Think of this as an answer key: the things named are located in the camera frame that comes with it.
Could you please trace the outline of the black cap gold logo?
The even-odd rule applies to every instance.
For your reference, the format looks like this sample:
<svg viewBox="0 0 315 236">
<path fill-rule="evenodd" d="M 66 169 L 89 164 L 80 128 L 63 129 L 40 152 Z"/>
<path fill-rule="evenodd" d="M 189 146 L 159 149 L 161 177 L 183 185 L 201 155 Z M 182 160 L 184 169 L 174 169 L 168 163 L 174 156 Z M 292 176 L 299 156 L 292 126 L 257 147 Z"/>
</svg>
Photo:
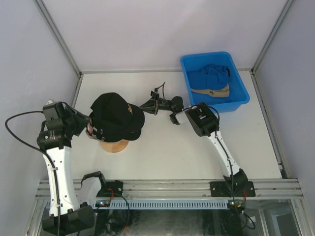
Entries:
<svg viewBox="0 0 315 236">
<path fill-rule="evenodd" d="M 97 130 L 133 133 L 142 129 L 144 112 L 115 92 L 100 95 L 91 105 L 90 118 Z"/>
</svg>

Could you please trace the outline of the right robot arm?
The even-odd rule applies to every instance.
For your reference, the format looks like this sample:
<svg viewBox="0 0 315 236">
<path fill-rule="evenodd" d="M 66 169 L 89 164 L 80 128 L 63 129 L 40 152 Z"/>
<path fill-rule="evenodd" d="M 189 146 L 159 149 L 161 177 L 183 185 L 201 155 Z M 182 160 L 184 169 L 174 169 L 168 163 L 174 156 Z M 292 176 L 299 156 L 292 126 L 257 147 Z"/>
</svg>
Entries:
<svg viewBox="0 0 315 236">
<path fill-rule="evenodd" d="M 225 180 L 225 187 L 230 196 L 246 194 L 248 178 L 228 150 L 220 132 L 219 112 L 201 102 L 185 108 L 183 99 L 175 96 L 171 100 L 160 97 L 158 89 L 151 91 L 151 98 L 140 106 L 144 112 L 157 115 L 158 111 L 170 111 L 170 120 L 175 125 L 190 123 L 199 137 L 206 137 L 218 152 L 218 163 Z"/>
</svg>

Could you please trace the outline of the black baseball cap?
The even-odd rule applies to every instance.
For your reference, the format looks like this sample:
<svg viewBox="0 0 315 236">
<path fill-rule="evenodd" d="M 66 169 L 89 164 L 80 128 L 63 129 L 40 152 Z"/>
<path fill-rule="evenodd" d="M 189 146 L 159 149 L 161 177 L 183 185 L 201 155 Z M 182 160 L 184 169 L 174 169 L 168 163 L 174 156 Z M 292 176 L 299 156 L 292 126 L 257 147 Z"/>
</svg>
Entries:
<svg viewBox="0 0 315 236">
<path fill-rule="evenodd" d="M 130 132 L 125 130 L 110 130 L 110 129 L 99 129 L 94 130 L 94 134 L 99 138 L 103 139 L 104 142 L 115 143 L 121 140 L 135 141 L 141 135 L 141 130 Z"/>
</svg>

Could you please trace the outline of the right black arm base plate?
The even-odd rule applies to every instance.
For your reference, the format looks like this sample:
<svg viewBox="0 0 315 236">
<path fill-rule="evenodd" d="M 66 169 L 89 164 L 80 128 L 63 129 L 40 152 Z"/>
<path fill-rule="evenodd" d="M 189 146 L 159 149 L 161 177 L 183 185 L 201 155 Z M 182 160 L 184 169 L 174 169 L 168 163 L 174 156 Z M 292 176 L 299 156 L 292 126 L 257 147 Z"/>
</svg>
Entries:
<svg viewBox="0 0 315 236">
<path fill-rule="evenodd" d="M 212 197 L 232 197 L 232 190 L 228 189 L 225 181 L 210 182 L 210 190 Z M 255 197 L 256 192 L 252 181 L 247 181 L 243 185 L 234 186 L 234 197 Z"/>
</svg>

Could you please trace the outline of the wooden hat stand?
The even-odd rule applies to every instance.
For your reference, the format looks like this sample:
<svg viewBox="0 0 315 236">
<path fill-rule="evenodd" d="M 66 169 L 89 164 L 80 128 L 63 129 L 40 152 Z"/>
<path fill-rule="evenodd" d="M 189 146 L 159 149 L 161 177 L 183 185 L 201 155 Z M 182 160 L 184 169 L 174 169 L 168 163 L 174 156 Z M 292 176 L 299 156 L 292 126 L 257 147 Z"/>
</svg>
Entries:
<svg viewBox="0 0 315 236">
<path fill-rule="evenodd" d="M 109 153 L 118 153 L 123 151 L 129 144 L 129 141 L 127 140 L 121 140 L 119 142 L 115 143 L 109 143 L 109 142 L 100 142 L 100 146 Z"/>
</svg>

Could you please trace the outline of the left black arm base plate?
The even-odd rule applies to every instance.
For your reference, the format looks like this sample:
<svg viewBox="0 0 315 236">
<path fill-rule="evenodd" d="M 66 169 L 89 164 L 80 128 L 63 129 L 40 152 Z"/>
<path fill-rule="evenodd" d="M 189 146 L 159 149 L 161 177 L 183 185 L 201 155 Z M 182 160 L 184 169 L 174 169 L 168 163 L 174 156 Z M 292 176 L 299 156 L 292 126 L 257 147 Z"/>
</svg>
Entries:
<svg viewBox="0 0 315 236">
<path fill-rule="evenodd" d="M 101 185 L 101 190 L 98 192 L 97 197 L 111 197 L 115 194 L 122 195 L 124 183 L 119 180 L 107 181 Z"/>
</svg>

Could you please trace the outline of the beige baseball cap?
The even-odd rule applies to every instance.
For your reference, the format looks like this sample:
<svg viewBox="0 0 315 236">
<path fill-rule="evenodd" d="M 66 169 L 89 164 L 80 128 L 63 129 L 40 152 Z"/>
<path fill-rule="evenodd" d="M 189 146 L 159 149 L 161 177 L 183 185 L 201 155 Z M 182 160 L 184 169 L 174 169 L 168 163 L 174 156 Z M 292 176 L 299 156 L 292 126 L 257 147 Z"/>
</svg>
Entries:
<svg viewBox="0 0 315 236">
<path fill-rule="evenodd" d="M 87 136 L 88 136 L 90 139 L 98 140 L 99 142 L 103 142 L 103 141 L 104 141 L 103 139 L 99 139 L 95 134 L 90 134 L 88 131 L 85 131 L 85 133 L 87 134 Z"/>
</svg>

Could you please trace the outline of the tan cap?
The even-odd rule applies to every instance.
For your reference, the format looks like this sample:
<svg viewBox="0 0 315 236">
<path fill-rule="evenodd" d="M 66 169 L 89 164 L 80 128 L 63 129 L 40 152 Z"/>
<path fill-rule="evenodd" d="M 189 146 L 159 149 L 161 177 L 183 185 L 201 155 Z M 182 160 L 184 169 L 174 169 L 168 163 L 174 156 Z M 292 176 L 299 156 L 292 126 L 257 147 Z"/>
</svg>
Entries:
<svg viewBox="0 0 315 236">
<path fill-rule="evenodd" d="M 205 94 L 214 98 L 226 98 L 226 97 L 229 97 L 229 94 L 230 94 L 229 85 L 226 85 L 224 88 L 219 89 L 219 90 L 191 89 L 191 91 L 198 94 Z"/>
</svg>

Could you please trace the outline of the blue baseball cap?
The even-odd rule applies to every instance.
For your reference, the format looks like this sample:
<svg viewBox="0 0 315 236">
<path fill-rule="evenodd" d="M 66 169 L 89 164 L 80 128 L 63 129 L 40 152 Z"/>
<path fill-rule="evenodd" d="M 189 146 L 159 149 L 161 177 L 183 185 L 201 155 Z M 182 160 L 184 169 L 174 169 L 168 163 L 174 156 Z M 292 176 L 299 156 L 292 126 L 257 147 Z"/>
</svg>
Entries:
<svg viewBox="0 0 315 236">
<path fill-rule="evenodd" d="M 228 66 L 208 64 L 199 70 L 187 73 L 192 89 L 220 90 L 226 87 L 231 79 Z"/>
</svg>

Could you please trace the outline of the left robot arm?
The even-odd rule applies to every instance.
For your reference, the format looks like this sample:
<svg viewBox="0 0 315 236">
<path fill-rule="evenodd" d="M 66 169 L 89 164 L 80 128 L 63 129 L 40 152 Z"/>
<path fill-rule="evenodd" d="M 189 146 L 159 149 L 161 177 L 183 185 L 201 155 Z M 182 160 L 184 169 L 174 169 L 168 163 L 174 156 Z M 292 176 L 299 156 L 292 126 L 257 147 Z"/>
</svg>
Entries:
<svg viewBox="0 0 315 236">
<path fill-rule="evenodd" d="M 42 112 L 45 121 L 36 141 L 43 153 L 50 187 L 49 218 L 43 220 L 42 228 L 55 236 L 79 233 L 94 226 L 96 197 L 104 196 L 108 190 L 100 171 L 84 175 L 79 192 L 74 188 L 71 141 L 73 136 L 80 136 L 90 118 L 61 101 L 48 101 Z"/>
</svg>

